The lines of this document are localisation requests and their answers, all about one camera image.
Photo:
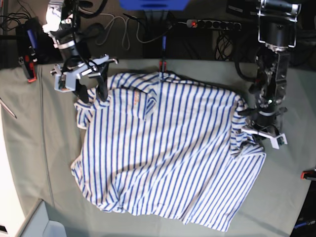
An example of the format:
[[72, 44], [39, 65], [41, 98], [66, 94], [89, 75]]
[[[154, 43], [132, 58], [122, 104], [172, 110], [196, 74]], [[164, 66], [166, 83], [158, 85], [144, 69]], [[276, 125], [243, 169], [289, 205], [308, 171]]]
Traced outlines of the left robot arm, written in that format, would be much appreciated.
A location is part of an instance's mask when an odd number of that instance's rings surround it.
[[[286, 140], [277, 118], [287, 109], [281, 107], [286, 96], [287, 70], [290, 63], [290, 48], [296, 46], [297, 18], [301, 12], [301, 0], [257, 0], [258, 28], [243, 35], [235, 46], [234, 64], [238, 76], [251, 83], [249, 93], [255, 96], [255, 107], [240, 111], [247, 120], [238, 130], [254, 139]], [[240, 69], [239, 52], [246, 39], [258, 35], [262, 47], [256, 52], [258, 67], [255, 77], [246, 76]]]

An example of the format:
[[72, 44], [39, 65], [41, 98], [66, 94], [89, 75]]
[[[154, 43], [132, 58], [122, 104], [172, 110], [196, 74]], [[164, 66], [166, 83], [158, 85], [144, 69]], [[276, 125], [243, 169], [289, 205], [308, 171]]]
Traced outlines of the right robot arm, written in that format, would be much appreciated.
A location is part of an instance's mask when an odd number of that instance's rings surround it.
[[107, 78], [111, 63], [118, 63], [117, 59], [105, 54], [99, 58], [92, 58], [87, 40], [90, 33], [97, 30], [97, 36], [104, 34], [105, 29], [100, 23], [93, 23], [84, 31], [80, 29], [81, 19], [91, 19], [102, 13], [107, 2], [101, 2], [93, 13], [84, 13], [84, 7], [92, 7], [88, 0], [51, 0], [47, 6], [46, 24], [43, 31], [52, 38], [54, 47], [59, 50], [63, 64], [56, 64], [51, 71], [54, 77], [55, 90], [72, 92], [83, 102], [88, 102], [87, 87], [80, 80], [87, 76], [98, 83], [96, 93], [100, 100], [108, 98]]

